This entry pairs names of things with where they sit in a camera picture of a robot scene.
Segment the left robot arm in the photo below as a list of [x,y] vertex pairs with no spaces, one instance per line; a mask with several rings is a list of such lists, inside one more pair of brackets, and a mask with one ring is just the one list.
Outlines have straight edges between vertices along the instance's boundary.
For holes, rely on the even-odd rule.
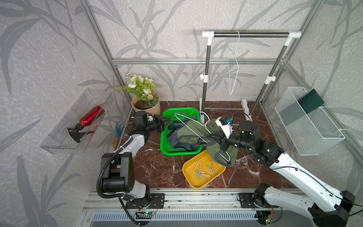
[[152,132],[162,133],[171,123],[171,117],[136,112],[128,138],[115,152],[106,153],[101,158],[100,174],[96,182],[96,192],[104,199],[141,200],[150,203],[150,189],[135,179],[133,158],[147,143]]

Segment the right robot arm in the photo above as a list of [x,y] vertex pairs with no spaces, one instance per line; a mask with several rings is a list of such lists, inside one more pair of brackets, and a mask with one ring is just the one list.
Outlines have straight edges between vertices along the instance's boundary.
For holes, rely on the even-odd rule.
[[282,148],[261,138],[259,128],[252,121],[239,125],[239,134],[234,134],[232,121],[224,117],[216,119],[221,131],[210,136],[220,145],[222,156],[229,148],[241,148],[259,163],[279,173],[293,183],[305,195],[297,196],[278,190],[266,183],[260,184],[253,193],[252,201],[261,208],[256,213],[262,226],[271,224],[267,208],[275,206],[309,218],[318,227],[344,227],[352,216],[355,196],[348,190],[338,189],[326,184],[296,163]]

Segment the olive green tank top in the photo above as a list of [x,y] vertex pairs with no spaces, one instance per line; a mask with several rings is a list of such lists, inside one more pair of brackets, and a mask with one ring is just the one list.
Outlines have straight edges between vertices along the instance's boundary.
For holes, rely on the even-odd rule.
[[221,150],[220,145],[211,138],[212,133],[219,132],[223,131],[217,126],[216,119],[211,119],[206,124],[189,120],[184,127],[177,131],[177,136],[179,142],[203,146],[215,162],[225,167],[232,167],[236,163],[239,149],[230,146],[226,151]]

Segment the navy blue tank top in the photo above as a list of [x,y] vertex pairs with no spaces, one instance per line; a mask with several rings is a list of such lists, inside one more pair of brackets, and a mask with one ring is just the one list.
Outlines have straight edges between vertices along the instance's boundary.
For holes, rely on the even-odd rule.
[[185,149],[187,152],[196,151],[199,148],[199,146],[187,145],[179,142],[179,139],[177,137],[177,131],[181,129],[183,126],[184,124],[181,122],[173,122],[173,124],[170,124],[168,126],[170,133],[166,136],[167,139],[170,141],[173,148],[182,148]]

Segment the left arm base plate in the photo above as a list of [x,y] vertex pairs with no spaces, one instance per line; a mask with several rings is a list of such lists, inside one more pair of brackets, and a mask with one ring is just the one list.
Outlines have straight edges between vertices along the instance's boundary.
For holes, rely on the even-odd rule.
[[163,193],[151,193],[144,198],[134,199],[127,201],[125,207],[127,209],[141,209],[142,207],[148,207],[152,209],[162,209],[164,207],[165,194]]

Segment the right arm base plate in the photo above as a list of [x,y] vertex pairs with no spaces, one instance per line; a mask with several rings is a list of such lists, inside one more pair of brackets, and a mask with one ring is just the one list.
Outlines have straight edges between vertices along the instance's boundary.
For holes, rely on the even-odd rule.
[[279,206],[269,204],[264,195],[264,193],[238,193],[236,198],[241,208],[279,208]]

